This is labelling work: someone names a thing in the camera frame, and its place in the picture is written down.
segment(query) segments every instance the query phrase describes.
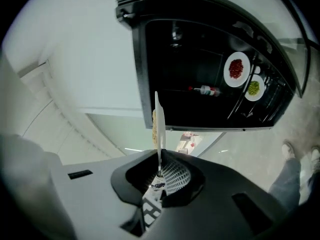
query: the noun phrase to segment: open cabinet door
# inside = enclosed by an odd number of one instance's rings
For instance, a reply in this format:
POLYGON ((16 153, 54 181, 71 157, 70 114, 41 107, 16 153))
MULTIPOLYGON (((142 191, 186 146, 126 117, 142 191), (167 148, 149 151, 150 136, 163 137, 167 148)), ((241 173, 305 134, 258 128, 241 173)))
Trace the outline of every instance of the open cabinet door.
POLYGON ((293 0, 229 0, 255 16, 283 47, 302 97, 309 75, 311 51, 306 20, 293 0))
POLYGON ((281 0, 261 4, 257 0, 117 2, 118 21, 132 31, 147 128, 152 127, 156 91, 166 114, 166 129, 182 131, 269 129, 295 93, 302 97, 310 48, 281 0), (270 17, 276 10, 280 10, 277 16, 270 17), (224 66, 236 52, 247 56, 249 74, 241 85, 231 86, 224 66), (255 75, 264 86, 262 98, 253 102, 246 93, 255 75), (201 88, 220 95, 192 92, 201 88))

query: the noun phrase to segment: sneaker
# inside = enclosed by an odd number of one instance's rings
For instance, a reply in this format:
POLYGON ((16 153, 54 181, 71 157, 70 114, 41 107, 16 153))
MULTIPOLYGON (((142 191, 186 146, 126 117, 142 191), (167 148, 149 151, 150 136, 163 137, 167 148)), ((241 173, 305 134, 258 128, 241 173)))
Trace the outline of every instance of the sneaker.
POLYGON ((283 145, 282 145, 282 154, 284 156, 284 159, 290 160, 293 158, 296 158, 295 156, 295 151, 294 151, 294 147, 291 145, 291 143, 289 141, 284 141, 283 145))
POLYGON ((320 172, 320 147, 314 146, 311 152, 312 172, 320 172))

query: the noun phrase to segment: person's leg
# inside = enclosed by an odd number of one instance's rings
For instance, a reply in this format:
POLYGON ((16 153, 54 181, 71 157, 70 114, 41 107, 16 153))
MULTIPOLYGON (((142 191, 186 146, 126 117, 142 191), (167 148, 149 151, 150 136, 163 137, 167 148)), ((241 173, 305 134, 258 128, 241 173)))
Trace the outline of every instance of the person's leg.
POLYGON ((309 201, 319 202, 320 200, 320 148, 315 146, 312 148, 311 163, 313 174, 308 181, 310 189, 309 201))
POLYGON ((289 142, 283 144, 282 154, 285 158, 285 164, 271 185, 269 193, 279 201, 287 212, 291 212, 299 206, 301 164, 295 157, 294 149, 289 142))

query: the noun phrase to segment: floor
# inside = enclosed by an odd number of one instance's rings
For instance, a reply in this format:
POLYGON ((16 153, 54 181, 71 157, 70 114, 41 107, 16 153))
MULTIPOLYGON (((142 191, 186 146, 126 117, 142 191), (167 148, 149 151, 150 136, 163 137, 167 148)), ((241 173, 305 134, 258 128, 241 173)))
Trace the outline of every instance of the floor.
POLYGON ((279 175, 284 158, 283 140, 294 145, 301 161, 301 198, 308 197, 311 175, 310 149, 320 145, 320 59, 312 50, 311 67, 303 98, 296 95, 278 123, 270 130, 228 132, 200 158, 235 169, 268 190, 279 175))

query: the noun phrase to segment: glass panel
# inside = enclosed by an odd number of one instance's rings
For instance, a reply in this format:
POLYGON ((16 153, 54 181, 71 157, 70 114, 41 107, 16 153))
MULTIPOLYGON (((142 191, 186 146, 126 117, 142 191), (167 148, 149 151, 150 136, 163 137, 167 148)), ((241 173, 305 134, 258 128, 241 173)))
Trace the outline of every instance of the glass panel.
POLYGON ((195 147, 203 141, 204 137, 205 132, 198 133, 192 131, 185 131, 182 134, 175 151, 184 153, 186 155, 190 155, 194 151, 195 147))
POLYGON ((300 29, 281 0, 229 0, 242 7, 275 36, 288 55, 301 87, 306 75, 306 45, 300 29))

